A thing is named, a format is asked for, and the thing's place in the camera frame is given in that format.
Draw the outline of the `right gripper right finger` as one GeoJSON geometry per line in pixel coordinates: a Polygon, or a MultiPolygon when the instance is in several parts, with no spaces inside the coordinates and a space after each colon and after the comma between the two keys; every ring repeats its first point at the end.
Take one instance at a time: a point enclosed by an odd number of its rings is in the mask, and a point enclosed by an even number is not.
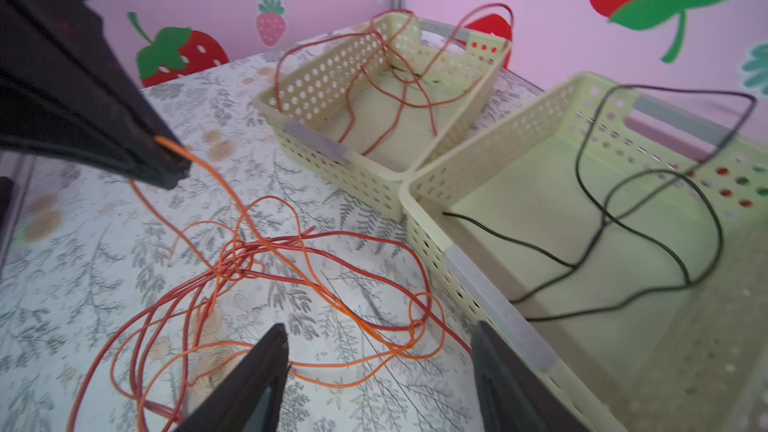
{"type": "Polygon", "coordinates": [[[485,321],[473,331],[471,355],[486,431],[587,429],[485,321]]]}

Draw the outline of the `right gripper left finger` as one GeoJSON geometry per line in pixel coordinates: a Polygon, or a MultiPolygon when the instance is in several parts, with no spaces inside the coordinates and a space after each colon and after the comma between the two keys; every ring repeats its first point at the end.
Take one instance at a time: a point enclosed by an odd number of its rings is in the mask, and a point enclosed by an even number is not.
{"type": "Polygon", "coordinates": [[[287,383],[285,326],[272,326],[190,417],[180,432],[275,432],[287,383]]]}

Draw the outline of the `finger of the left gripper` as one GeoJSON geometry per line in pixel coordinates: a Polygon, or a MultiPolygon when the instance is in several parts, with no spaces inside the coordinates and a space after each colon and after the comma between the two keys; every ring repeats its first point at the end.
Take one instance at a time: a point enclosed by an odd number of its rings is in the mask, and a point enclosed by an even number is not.
{"type": "Polygon", "coordinates": [[[87,0],[1,0],[1,149],[95,167],[166,190],[189,160],[124,73],[87,0]]]}

